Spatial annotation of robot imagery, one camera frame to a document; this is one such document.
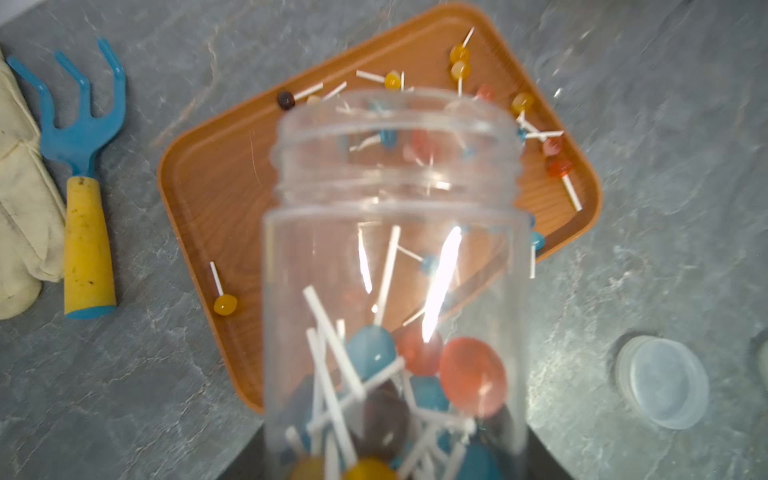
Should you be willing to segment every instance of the white glove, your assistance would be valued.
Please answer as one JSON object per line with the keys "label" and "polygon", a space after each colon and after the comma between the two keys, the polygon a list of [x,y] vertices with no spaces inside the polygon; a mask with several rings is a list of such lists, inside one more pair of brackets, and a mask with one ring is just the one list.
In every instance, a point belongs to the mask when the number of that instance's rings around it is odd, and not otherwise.
{"label": "white glove", "polygon": [[29,308],[40,280],[61,280],[64,228],[64,203],[40,158],[40,130],[0,61],[0,319]]}

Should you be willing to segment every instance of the orange tray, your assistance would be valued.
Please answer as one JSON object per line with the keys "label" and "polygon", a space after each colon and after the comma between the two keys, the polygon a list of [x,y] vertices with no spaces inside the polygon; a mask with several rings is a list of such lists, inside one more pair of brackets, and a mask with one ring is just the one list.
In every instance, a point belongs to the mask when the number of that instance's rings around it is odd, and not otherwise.
{"label": "orange tray", "polygon": [[[276,124],[284,115],[277,105],[283,89],[299,91],[324,82],[327,92],[342,81],[348,89],[375,87],[357,78],[355,70],[375,73],[405,71],[408,86],[455,89],[448,69],[451,47],[471,27],[472,74],[465,91],[489,85],[504,108],[522,91],[537,104],[527,119],[541,130],[565,130],[509,51],[490,19],[463,4],[441,5],[362,45],[343,52],[283,84],[211,118],[183,133],[165,151],[157,169],[163,202],[184,252],[200,301],[235,390],[243,401],[263,411],[261,338],[261,217],[276,205],[272,189],[276,171],[269,151],[276,141]],[[571,181],[584,209],[576,213],[562,182],[547,175],[541,145],[529,140],[518,180],[516,205],[536,216],[536,230],[546,237],[538,259],[544,259],[586,232],[597,221],[602,205],[600,181],[571,135],[563,137],[563,154],[571,158]],[[217,289],[209,262],[216,262],[224,288],[239,304],[228,317],[213,312]],[[488,284],[462,285],[462,305]]]}

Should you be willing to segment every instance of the clear plastic jar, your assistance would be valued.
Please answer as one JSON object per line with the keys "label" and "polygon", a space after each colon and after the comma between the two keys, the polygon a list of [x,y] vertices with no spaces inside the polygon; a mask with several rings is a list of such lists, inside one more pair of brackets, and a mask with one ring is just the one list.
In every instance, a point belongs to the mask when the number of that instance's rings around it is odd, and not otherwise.
{"label": "clear plastic jar", "polygon": [[514,119],[447,91],[355,91],[294,109],[278,135],[270,478],[524,478]]}

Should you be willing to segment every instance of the countertop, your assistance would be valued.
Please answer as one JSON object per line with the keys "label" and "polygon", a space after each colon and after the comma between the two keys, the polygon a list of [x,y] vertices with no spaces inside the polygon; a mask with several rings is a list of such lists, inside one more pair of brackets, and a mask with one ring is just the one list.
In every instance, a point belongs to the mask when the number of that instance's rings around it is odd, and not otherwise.
{"label": "countertop", "polygon": [[[768,329],[768,4],[480,0],[604,183],[597,226],[538,265],[528,419],[575,478],[768,478],[753,367]],[[0,323],[0,478],[215,478],[261,418],[237,397],[157,191],[175,135],[432,0],[52,0],[0,28],[51,87],[111,107],[108,37],[128,78],[98,173],[120,307],[65,320],[61,284]],[[35,114],[37,95],[22,82]],[[59,187],[68,171],[48,164]],[[465,310],[467,315],[471,307]],[[635,333],[688,345],[710,378],[692,429],[646,423],[611,379]]]}

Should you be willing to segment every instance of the orange lollipop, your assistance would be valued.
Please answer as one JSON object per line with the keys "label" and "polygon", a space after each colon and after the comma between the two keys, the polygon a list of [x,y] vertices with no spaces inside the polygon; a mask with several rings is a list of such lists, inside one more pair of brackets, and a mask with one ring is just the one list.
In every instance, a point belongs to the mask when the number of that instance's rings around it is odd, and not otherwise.
{"label": "orange lollipop", "polygon": [[428,342],[422,336],[422,323],[414,322],[395,334],[397,353],[406,360],[406,368],[416,376],[433,376],[440,366],[442,337],[436,331]]}
{"label": "orange lollipop", "polygon": [[440,383],[453,405],[481,418],[496,413],[507,396],[502,359],[487,343],[468,336],[445,345],[440,359]]}

